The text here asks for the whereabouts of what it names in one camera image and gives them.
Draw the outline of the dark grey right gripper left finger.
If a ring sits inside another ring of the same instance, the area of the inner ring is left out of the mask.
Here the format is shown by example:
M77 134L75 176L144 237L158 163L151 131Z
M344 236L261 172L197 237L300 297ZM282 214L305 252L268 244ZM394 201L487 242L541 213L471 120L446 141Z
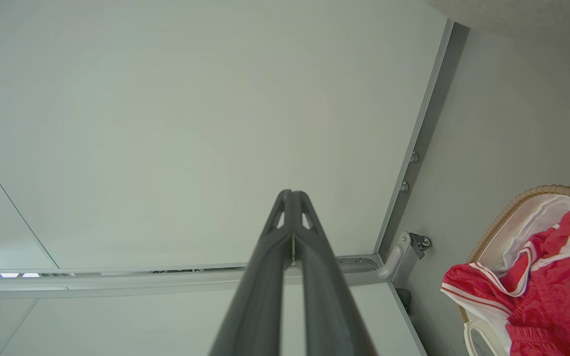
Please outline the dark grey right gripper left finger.
M292 190L281 191L266 220L209 354L278 356L285 271L292 263L286 212Z

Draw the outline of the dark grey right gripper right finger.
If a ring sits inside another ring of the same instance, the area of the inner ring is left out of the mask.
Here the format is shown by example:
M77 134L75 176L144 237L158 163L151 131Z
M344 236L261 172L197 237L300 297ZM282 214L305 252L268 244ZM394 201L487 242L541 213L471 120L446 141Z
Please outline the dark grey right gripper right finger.
M364 320L309 196L292 194L294 256L301 268L308 356L376 356Z

